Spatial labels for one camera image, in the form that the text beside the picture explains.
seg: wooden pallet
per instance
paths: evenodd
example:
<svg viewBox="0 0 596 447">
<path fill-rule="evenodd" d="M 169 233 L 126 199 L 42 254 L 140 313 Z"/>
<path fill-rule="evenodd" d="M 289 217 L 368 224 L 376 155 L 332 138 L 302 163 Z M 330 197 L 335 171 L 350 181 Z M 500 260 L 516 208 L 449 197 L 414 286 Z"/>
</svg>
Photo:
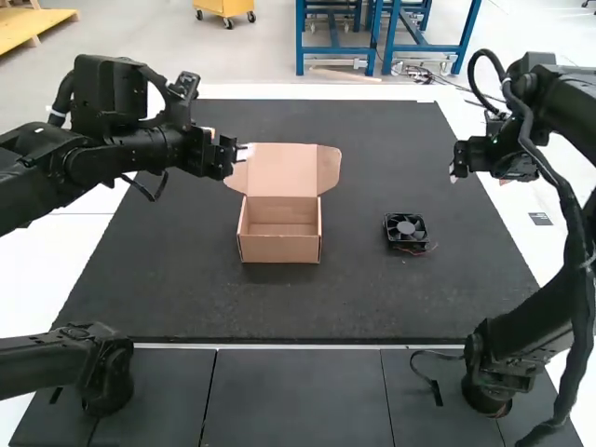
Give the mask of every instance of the wooden pallet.
<svg viewBox="0 0 596 447">
<path fill-rule="evenodd" d="M 78 20 L 76 9 L 0 8 L 0 55 L 19 45 L 37 47 L 39 35 L 65 20 Z"/>
</svg>

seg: cart wheel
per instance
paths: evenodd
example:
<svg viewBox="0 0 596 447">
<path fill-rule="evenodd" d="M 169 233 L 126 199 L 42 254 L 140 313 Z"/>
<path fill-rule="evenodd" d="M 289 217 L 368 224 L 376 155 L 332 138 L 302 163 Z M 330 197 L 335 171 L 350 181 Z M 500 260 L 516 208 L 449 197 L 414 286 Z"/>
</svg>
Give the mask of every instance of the cart wheel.
<svg viewBox="0 0 596 447">
<path fill-rule="evenodd" d="M 441 62 L 439 64 L 439 73 L 441 76 L 446 76 L 449 74 L 449 68 L 447 67 L 447 62 Z"/>
</svg>

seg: yellow cart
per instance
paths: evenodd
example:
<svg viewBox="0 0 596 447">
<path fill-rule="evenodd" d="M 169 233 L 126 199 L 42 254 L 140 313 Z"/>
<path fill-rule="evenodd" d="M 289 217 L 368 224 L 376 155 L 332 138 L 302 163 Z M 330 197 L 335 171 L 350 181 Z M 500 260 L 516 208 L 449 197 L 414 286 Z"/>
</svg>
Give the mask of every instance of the yellow cart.
<svg viewBox="0 0 596 447">
<path fill-rule="evenodd" d="M 234 29 L 232 18 L 246 14 L 250 23 L 257 21 L 254 13 L 254 0 L 193 0 L 196 9 L 196 19 L 203 20 L 203 11 L 223 17 L 226 30 Z"/>
</svg>

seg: yellow pallet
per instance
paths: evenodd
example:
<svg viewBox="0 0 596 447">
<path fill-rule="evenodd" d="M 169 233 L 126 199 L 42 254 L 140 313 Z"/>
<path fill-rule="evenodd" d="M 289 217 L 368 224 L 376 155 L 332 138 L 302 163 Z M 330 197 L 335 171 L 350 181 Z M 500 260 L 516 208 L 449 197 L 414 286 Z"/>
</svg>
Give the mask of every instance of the yellow pallet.
<svg viewBox="0 0 596 447">
<path fill-rule="evenodd" d="M 193 0 L 193 6 L 196 9 L 197 19 L 203 20 L 202 12 L 207 11 L 223 17 L 223 23 L 228 29 L 234 27 L 234 23 L 230 19 L 241 14 L 247 14 L 250 22 L 256 21 L 254 0 Z"/>
<path fill-rule="evenodd" d="M 78 20 L 76 9 L 29 9 L 3 7 L 0 9 L 0 55 L 19 45 L 39 45 L 42 32 L 65 20 Z"/>
</svg>

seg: black rubber mat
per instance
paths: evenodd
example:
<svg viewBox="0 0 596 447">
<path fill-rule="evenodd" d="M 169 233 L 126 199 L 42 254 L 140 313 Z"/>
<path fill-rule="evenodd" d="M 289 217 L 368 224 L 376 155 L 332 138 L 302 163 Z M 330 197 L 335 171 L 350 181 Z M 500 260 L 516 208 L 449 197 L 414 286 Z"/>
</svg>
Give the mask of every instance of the black rubber mat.
<svg viewBox="0 0 596 447">
<path fill-rule="evenodd" d="M 202 101 L 197 120 L 243 142 L 342 150 L 321 264 L 243 265 L 240 194 L 173 169 L 156 204 L 127 193 L 56 325 L 99 320 L 147 341 L 440 342 L 536 289 L 478 179 L 450 185 L 455 138 L 437 104 Z M 434 250 L 389 252 L 393 211 L 422 214 Z"/>
<path fill-rule="evenodd" d="M 393 447 L 378 350 L 224 349 L 202 447 Z"/>
<path fill-rule="evenodd" d="M 65 388 L 35 396 L 11 447 L 513 447 L 549 417 L 546 374 L 499 420 L 461 397 L 463 360 L 419 358 L 443 406 L 408 364 L 411 350 L 137 349 L 135 397 L 120 412 L 85 418 Z M 581 447 L 568 422 L 541 447 Z"/>
</svg>

